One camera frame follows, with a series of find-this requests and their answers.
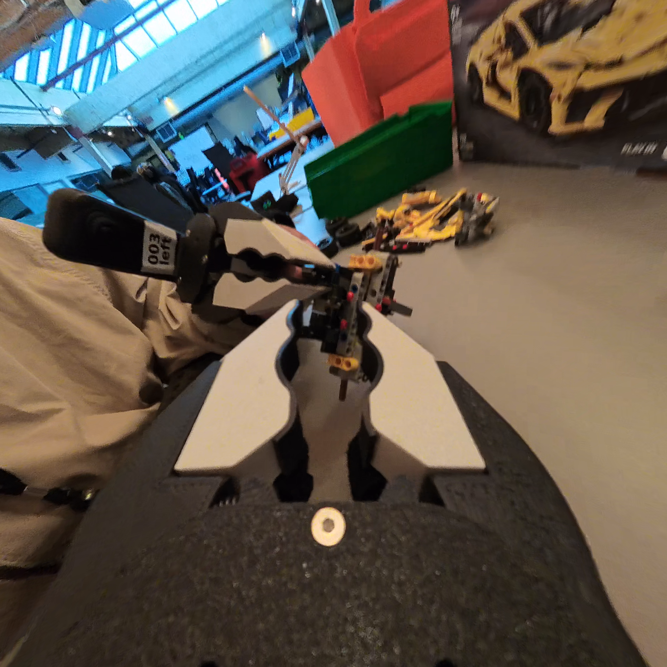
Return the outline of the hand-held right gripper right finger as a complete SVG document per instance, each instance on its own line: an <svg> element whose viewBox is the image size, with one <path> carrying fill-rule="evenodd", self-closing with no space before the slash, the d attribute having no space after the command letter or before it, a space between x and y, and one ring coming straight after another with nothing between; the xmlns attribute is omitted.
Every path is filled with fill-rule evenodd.
<svg viewBox="0 0 667 667"><path fill-rule="evenodd" d="M482 474L486 463L436 358L371 305L364 342L378 356L364 415L375 437L371 465L388 483L420 491L438 474Z"/></svg>

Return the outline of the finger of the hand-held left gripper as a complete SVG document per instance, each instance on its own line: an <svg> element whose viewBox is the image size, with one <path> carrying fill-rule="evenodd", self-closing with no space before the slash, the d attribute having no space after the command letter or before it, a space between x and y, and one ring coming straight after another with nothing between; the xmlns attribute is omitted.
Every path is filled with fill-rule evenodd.
<svg viewBox="0 0 667 667"><path fill-rule="evenodd" d="M231 272L335 271L337 267L295 229L266 219L229 218L224 245Z"/></svg>
<svg viewBox="0 0 667 667"><path fill-rule="evenodd" d="M213 305L249 315L280 310L287 303L325 296L333 287L310 270L286 270L277 277L213 273Z"/></svg>

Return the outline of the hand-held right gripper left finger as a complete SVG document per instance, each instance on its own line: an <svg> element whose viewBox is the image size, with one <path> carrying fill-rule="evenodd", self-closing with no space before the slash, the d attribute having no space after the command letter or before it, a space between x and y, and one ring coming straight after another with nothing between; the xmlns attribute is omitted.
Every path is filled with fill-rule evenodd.
<svg viewBox="0 0 667 667"><path fill-rule="evenodd" d="M304 432L292 381L303 307L289 302L226 355L179 454L180 476L258 479L304 499Z"/></svg>

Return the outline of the toy brick chassis assembly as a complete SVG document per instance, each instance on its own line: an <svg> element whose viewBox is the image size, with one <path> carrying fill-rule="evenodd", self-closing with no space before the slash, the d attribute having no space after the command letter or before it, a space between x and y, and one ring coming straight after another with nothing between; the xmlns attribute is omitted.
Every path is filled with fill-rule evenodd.
<svg viewBox="0 0 667 667"><path fill-rule="evenodd" d="M400 265L397 256L372 251L351 255L347 266L336 265L334 271L310 270L323 279L326 289L304 302L304 311L310 314L302 315L298 332L302 338L319 342L329 373L339 380L340 402L346 399L349 383L369 381L378 367L363 340L370 320L362 307L369 305L384 316L412 315L412 308L399 303L395 296L394 280Z"/></svg>

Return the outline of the grey desk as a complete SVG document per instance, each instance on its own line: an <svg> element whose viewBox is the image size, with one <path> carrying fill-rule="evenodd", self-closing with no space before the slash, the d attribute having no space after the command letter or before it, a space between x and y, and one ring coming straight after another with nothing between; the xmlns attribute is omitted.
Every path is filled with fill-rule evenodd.
<svg viewBox="0 0 667 667"><path fill-rule="evenodd" d="M399 322L546 466L651 666L666 665L666 173L456 163L500 198L479 246L409 256Z"/></svg>

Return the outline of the black device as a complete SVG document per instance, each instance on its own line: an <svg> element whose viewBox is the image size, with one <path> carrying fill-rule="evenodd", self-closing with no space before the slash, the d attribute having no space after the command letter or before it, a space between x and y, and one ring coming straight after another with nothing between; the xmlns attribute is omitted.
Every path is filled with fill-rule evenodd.
<svg viewBox="0 0 667 667"><path fill-rule="evenodd" d="M290 193L276 199L271 191L266 191L262 196L253 199L251 205L255 212L266 218L278 213L290 215L298 205L298 197Z"/></svg>

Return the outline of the white table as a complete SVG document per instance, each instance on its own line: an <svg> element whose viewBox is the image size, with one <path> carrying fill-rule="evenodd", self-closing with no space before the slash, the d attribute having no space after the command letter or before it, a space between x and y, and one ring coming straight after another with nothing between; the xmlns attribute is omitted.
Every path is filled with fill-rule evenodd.
<svg viewBox="0 0 667 667"><path fill-rule="evenodd" d="M305 166L321 158L325 154L328 154L333 149L334 144L331 139L326 139L321 146L303 154L296 164L291 179L292 182L296 183L297 187L293 192L298 198L298 206L293 211L291 217L297 230L303 233L313 243L321 241L322 238L327 236L327 233L325 230L325 223L320 219L312 205L312 197L305 177ZM277 170L260 179L256 183L252 192L252 199L257 199L268 191L278 199L281 195L279 176L286 168L286 165L281 165Z"/></svg>

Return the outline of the red chair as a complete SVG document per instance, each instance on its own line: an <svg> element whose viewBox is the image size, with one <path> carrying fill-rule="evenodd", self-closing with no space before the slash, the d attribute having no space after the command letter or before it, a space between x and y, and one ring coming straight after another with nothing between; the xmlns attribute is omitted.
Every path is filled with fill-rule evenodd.
<svg viewBox="0 0 667 667"><path fill-rule="evenodd" d="M237 194L252 192L258 181L269 175L270 169L265 160L255 153L234 157L229 163L229 179Z"/></svg>

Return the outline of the wooden stand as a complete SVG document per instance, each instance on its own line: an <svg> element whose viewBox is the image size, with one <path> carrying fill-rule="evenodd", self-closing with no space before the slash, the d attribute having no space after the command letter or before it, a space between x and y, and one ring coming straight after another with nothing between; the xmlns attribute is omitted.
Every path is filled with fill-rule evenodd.
<svg viewBox="0 0 667 667"><path fill-rule="evenodd" d="M282 172L279 172L279 187L281 190L281 195L282 196L287 196L292 193L292 191L299 186L298 181L292 181L292 176L294 175L294 171L296 171L297 163L299 160L303 157L305 154L305 151L307 147L309 146L309 136L304 133L295 133L289 127L283 123L279 117L271 111L271 109L265 105L262 100L257 97L254 92L247 86L245 85L243 87L244 93L248 95L250 99L252 99L260 109L262 109L264 112L266 112L270 118L275 121L279 127L284 131L286 136L290 139L292 143L294 143L294 148L291 152L291 157L289 159L289 162L287 166L283 169Z"/></svg>

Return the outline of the green plastic bin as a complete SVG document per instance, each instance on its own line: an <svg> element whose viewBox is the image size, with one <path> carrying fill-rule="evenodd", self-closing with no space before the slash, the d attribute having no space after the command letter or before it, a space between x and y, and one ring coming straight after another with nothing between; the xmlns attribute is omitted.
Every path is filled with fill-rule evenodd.
<svg viewBox="0 0 667 667"><path fill-rule="evenodd" d="M309 162L305 178L318 217L354 217L450 169L452 102L416 105Z"/></svg>

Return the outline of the pile of yellow toy bricks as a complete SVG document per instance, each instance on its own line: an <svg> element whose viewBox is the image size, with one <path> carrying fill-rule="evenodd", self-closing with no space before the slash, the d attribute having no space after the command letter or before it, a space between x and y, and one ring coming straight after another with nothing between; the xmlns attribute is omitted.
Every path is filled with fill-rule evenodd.
<svg viewBox="0 0 667 667"><path fill-rule="evenodd" d="M345 217L327 220L326 236L318 249L335 257L359 244L363 253L421 254L429 247L452 241L456 247L476 245L495 232L500 198L462 188L443 197L435 189L411 189L394 209L379 207L365 226Z"/></svg>

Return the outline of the orange plastic carry case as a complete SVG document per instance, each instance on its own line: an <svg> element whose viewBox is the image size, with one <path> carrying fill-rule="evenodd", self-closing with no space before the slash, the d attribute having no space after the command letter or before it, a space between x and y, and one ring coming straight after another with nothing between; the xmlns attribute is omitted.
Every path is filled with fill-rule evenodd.
<svg viewBox="0 0 667 667"><path fill-rule="evenodd" d="M339 147L416 105L454 99L446 1L355 1L350 23L304 69L322 126Z"/></svg>

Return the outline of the toy car box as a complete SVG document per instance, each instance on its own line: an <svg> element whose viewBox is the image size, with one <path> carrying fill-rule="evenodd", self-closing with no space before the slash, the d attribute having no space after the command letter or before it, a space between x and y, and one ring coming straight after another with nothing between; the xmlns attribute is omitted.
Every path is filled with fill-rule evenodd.
<svg viewBox="0 0 667 667"><path fill-rule="evenodd" d="M665 1L449 1L464 162L666 172Z"/></svg>

